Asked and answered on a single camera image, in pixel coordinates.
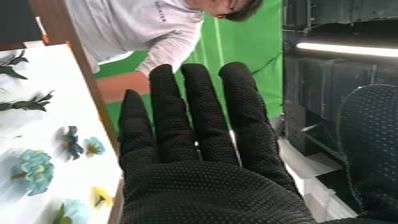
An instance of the green screen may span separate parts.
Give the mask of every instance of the green screen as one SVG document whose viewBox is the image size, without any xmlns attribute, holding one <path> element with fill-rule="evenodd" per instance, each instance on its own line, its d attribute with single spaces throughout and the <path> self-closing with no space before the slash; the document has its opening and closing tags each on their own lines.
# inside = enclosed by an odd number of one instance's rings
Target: green screen
<svg viewBox="0 0 398 224">
<path fill-rule="evenodd" d="M 201 42 L 185 63 L 206 65 L 218 99 L 224 106 L 224 94 L 218 70 L 225 63 L 240 61 L 254 72 L 257 89 L 265 98 L 268 117 L 282 112 L 282 54 L 281 54 L 281 0 L 266 0 L 263 9 L 243 23 L 217 20 L 206 15 Z M 101 65 L 96 78 L 128 73 L 135 70 L 146 57 L 146 52 L 135 52 L 130 58 Z M 176 74 L 181 94 L 183 77 Z M 147 111 L 151 111 L 149 95 L 144 96 Z M 114 124 L 117 124 L 121 103 L 106 105 Z"/>
</svg>

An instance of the ceiling light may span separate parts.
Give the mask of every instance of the ceiling light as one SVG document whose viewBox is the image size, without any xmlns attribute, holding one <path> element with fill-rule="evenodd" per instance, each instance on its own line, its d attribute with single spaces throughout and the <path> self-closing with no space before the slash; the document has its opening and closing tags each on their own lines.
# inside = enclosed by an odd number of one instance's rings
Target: ceiling light
<svg viewBox="0 0 398 224">
<path fill-rule="evenodd" d="M 357 47 L 332 44 L 300 43 L 297 47 L 305 50 L 329 51 L 345 54 L 373 55 L 382 57 L 398 57 L 398 49 Z"/>
</svg>

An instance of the hand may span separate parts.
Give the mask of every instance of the hand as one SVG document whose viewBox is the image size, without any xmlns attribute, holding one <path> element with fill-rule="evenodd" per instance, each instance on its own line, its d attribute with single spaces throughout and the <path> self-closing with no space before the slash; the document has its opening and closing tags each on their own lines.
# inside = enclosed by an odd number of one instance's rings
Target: hand
<svg viewBox="0 0 398 224">
<path fill-rule="evenodd" d="M 122 223 L 314 223 L 249 69 L 233 63 L 220 70 L 236 146 L 206 68 L 181 70 L 193 128 L 169 65 L 149 76 L 154 137 L 140 96 L 131 90 L 124 96 Z"/>
</svg>

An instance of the succulent decoration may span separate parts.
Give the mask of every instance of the succulent decoration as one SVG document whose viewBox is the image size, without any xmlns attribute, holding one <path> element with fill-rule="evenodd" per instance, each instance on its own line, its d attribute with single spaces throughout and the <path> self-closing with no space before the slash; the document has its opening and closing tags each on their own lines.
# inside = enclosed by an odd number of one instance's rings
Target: succulent decoration
<svg viewBox="0 0 398 224">
<path fill-rule="evenodd" d="M 50 99 L 53 98 L 51 93 L 53 91 L 46 94 L 46 96 L 37 94 L 28 101 L 0 103 L 0 111 L 10 109 L 46 111 L 46 105 L 50 104 Z"/>
<path fill-rule="evenodd" d="M 18 57 L 12 57 L 10 60 L 0 65 L 0 74 L 9 75 L 16 79 L 26 79 L 25 76 L 21 76 L 12 68 L 12 65 L 18 65 L 21 62 L 28 62 L 28 59 L 23 57 L 25 51 L 21 52 Z"/>
<path fill-rule="evenodd" d="M 103 204 L 110 207 L 114 205 L 114 198 L 108 195 L 106 189 L 94 187 L 92 188 L 94 193 L 94 206 L 99 207 Z"/>
<path fill-rule="evenodd" d="M 96 137 L 90 137 L 85 140 L 85 147 L 87 147 L 87 152 L 85 152 L 87 156 L 103 155 L 105 146 L 103 146 L 103 143 L 101 143 L 101 141 L 98 140 Z"/>
<path fill-rule="evenodd" d="M 12 168 L 10 180 L 28 182 L 28 196 L 46 192 L 53 179 L 51 157 L 39 150 L 26 150 L 19 156 L 21 165 Z"/>
<path fill-rule="evenodd" d="M 66 200 L 57 212 L 53 224 L 87 224 L 89 223 L 89 209 L 83 203 L 76 200 Z"/>
<path fill-rule="evenodd" d="M 67 127 L 67 133 L 62 136 L 62 143 L 60 146 L 64 150 L 67 151 L 69 157 L 73 157 L 73 160 L 80 158 L 80 154 L 83 154 L 83 148 L 78 145 L 78 128 L 76 126 Z"/>
</svg>

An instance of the dark hair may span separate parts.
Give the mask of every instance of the dark hair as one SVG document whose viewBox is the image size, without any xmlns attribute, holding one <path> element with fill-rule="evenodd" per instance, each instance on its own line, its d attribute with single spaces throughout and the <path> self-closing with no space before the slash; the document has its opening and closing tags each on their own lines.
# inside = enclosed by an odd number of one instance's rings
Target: dark hair
<svg viewBox="0 0 398 224">
<path fill-rule="evenodd" d="M 263 6 L 263 0 L 249 0 L 243 9 L 225 15 L 225 19 L 236 22 L 243 22 L 256 14 Z"/>
</svg>

